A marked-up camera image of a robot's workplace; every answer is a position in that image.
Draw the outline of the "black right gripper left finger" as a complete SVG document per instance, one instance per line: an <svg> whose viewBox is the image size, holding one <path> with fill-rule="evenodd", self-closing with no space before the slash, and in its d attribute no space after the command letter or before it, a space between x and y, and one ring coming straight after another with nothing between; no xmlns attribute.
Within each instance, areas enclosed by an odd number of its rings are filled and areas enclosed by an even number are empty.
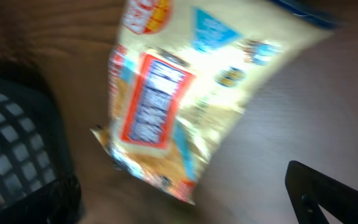
<svg viewBox="0 0 358 224"><path fill-rule="evenodd" d="M0 211L0 224L72 224L81 218L76 176L56 179Z"/></svg>

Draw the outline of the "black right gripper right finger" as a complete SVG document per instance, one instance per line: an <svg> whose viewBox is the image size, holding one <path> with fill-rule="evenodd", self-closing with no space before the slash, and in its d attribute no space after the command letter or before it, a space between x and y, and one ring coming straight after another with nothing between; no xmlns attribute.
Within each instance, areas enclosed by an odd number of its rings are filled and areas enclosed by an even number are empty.
<svg viewBox="0 0 358 224"><path fill-rule="evenodd" d="M317 170L290 161L285 187L299 223L327 223L323 209L341 223L358 223L358 191Z"/></svg>

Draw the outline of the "yellow snack bag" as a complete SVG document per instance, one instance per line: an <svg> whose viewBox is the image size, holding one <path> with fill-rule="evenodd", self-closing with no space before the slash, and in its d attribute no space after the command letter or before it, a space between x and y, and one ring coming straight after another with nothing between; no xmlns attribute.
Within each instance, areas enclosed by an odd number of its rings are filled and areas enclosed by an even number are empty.
<svg viewBox="0 0 358 224"><path fill-rule="evenodd" d="M187 203L260 86L337 21L300 1L129 0L109 57L117 166Z"/></svg>

